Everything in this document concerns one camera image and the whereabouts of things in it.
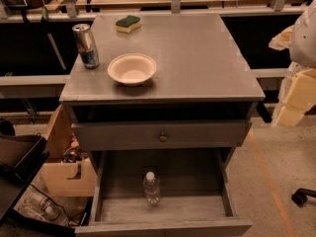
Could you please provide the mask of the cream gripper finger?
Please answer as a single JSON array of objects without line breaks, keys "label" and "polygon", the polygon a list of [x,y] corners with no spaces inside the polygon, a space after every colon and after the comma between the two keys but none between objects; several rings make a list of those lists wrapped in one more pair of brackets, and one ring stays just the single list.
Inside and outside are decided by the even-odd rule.
[{"label": "cream gripper finger", "polygon": [[291,34],[293,26],[289,26],[280,32],[278,35],[273,37],[269,42],[269,47],[275,50],[289,49],[291,44]]},{"label": "cream gripper finger", "polygon": [[297,126],[316,106],[316,69],[291,62],[281,81],[273,125]]}]

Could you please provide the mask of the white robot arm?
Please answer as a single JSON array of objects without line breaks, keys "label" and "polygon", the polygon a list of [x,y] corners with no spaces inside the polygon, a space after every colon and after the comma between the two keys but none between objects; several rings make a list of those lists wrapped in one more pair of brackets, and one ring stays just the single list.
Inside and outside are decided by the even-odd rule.
[{"label": "white robot arm", "polygon": [[292,26],[273,37],[269,47],[287,48],[291,60],[279,88],[273,124],[297,126],[316,106],[316,0]]}]

